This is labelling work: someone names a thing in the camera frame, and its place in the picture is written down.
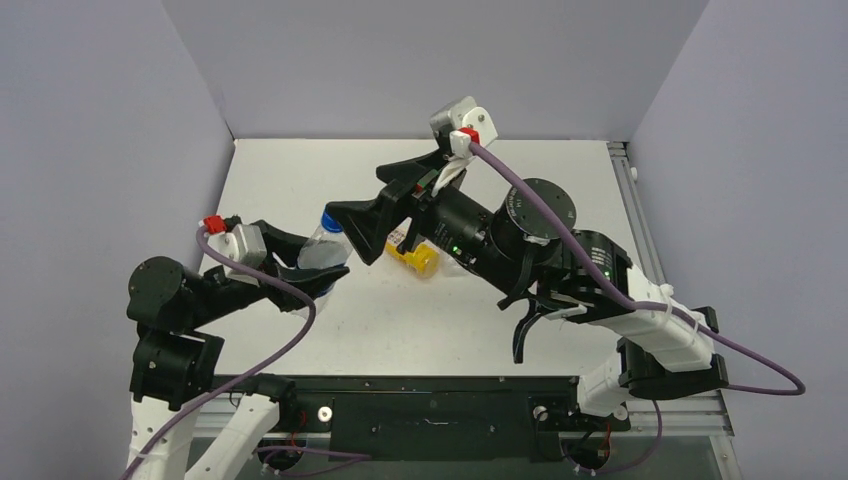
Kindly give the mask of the blue Pepsi bottle cap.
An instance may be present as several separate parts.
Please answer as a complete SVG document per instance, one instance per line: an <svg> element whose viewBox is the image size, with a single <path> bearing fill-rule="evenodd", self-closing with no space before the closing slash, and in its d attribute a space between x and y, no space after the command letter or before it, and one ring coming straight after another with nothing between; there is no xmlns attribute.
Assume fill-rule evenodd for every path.
<svg viewBox="0 0 848 480"><path fill-rule="evenodd" d="M321 227L330 233L342 233L344 231L342 225L335 220L326 210L323 211L320 219Z"/></svg>

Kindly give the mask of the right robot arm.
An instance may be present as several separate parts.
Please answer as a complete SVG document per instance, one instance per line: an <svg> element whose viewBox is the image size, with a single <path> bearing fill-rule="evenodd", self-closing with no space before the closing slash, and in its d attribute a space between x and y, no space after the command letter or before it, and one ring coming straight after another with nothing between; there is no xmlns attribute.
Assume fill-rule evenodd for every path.
<svg viewBox="0 0 848 480"><path fill-rule="evenodd" d="M461 191L460 178L438 185L448 163L435 151L381 165L383 188L374 199L328 204L364 263L374 263L391 232L406 224L403 251L429 241L499 290L500 309L526 301L513 333L515 363L523 362L529 331L544 318L616 333L615 354L580 376L563 402L578 427L630 399L674 400L728 385L713 343L713 309L678 305L671 289L651 282L613 240L576 229L576 208L563 189L529 178L490 211Z"/></svg>

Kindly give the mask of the Pepsi bottle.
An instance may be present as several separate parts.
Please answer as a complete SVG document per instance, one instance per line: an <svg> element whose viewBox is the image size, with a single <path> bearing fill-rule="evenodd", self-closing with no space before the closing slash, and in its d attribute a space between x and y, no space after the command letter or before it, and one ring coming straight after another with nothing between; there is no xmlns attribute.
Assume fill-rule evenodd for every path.
<svg viewBox="0 0 848 480"><path fill-rule="evenodd" d="M344 234L330 233L321 225L302 248L296 267L298 269L321 269L336 265L346 265L353 247Z"/></svg>

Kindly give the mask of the yellow juice bottle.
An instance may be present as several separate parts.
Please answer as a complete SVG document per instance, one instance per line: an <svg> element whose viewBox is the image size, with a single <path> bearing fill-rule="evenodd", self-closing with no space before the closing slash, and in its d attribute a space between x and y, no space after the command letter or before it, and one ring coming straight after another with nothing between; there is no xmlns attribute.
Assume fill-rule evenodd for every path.
<svg viewBox="0 0 848 480"><path fill-rule="evenodd" d="M419 244L414 250L400 253L398 248L406 237L406 231L398 228L393 230L387 237L385 251L395 260L409 268L416 276L422 279L433 277L440 265L439 253L426 243Z"/></svg>

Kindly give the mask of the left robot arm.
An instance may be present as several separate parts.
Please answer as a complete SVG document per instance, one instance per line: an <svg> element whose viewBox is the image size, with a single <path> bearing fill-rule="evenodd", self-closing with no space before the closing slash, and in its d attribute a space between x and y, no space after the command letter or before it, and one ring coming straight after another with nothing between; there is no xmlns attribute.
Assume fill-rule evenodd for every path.
<svg viewBox="0 0 848 480"><path fill-rule="evenodd" d="M282 312L304 311L312 326L317 301L347 273L345 265L300 269L307 240L258 220L237 216L203 219L201 249L217 261L197 273L179 261L143 261L128 282L127 317L136 325L130 379L132 437L127 479L233 479L271 430L291 427L298 416L296 385L268 372L261 361L223 383L215 381L224 341L203 327L267 300ZM203 405L239 392L236 411L201 457L189 461Z"/></svg>

